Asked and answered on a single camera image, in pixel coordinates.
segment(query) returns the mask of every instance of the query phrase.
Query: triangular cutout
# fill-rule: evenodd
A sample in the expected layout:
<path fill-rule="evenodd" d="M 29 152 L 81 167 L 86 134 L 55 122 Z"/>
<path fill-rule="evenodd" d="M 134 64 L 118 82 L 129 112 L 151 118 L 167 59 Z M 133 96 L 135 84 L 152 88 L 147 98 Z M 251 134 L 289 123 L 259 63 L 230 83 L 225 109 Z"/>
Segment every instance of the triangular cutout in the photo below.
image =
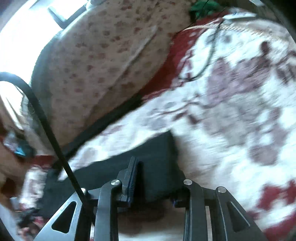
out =
<path fill-rule="evenodd" d="M 64 234 L 68 233 L 70 230 L 72 218 L 74 215 L 76 207 L 76 202 L 71 202 L 68 207 L 59 215 L 57 220 L 53 223 L 52 229 L 60 231 Z"/>
<path fill-rule="evenodd" d="M 250 227 L 249 222 L 241 214 L 233 202 L 227 202 L 227 207 L 234 232 L 239 232 Z"/>

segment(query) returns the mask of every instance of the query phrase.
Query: bedspread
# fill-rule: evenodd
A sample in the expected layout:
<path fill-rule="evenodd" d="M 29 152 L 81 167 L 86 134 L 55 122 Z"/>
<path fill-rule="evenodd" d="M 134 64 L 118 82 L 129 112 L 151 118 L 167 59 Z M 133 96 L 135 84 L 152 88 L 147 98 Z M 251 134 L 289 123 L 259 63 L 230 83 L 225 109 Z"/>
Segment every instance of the bedspread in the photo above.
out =
<path fill-rule="evenodd" d="M 76 170 L 171 130 L 185 176 L 203 187 L 226 187 L 268 240 L 279 241 L 296 224 L 295 43 L 269 21 L 221 20 L 207 18 L 180 32 L 142 90 L 147 102 L 85 143 L 69 164 Z M 209 65 L 188 81 L 214 42 Z M 163 207 L 154 222 L 145 213 L 120 217 L 120 240 L 181 240 L 184 211 Z"/>

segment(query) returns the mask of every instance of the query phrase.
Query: green cloth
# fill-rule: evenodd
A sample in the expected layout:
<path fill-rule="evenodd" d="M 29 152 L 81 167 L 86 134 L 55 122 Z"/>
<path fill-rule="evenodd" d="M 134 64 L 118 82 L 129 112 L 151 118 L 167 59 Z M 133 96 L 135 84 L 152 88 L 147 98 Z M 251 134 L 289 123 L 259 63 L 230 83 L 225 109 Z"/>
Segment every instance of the green cloth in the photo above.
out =
<path fill-rule="evenodd" d="M 221 10 L 220 4 L 215 1 L 197 1 L 190 8 L 190 17 L 192 21 L 206 17 Z"/>

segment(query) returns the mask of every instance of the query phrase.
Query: green object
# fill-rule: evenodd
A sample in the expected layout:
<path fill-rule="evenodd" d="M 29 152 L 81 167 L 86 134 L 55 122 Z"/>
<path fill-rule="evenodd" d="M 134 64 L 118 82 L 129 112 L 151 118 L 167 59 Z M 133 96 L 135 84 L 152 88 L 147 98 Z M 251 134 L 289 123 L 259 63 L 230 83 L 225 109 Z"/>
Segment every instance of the green object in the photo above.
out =
<path fill-rule="evenodd" d="M 211 15 L 214 12 L 221 10 L 220 4 L 215 1 L 197 1 L 190 8 L 190 17 L 191 21 L 196 21 L 199 18 Z"/>

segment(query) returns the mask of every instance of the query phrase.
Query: beige spotted fabric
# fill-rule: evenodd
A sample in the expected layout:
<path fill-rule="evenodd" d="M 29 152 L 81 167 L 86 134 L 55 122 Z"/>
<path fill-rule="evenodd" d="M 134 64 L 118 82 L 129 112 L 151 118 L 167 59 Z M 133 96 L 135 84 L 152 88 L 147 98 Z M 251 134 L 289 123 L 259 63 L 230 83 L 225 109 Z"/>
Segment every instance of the beige spotted fabric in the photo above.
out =
<path fill-rule="evenodd" d="M 190 2 L 110 0 L 87 11 L 50 56 L 51 126 L 60 145 L 138 92 L 190 24 Z"/>

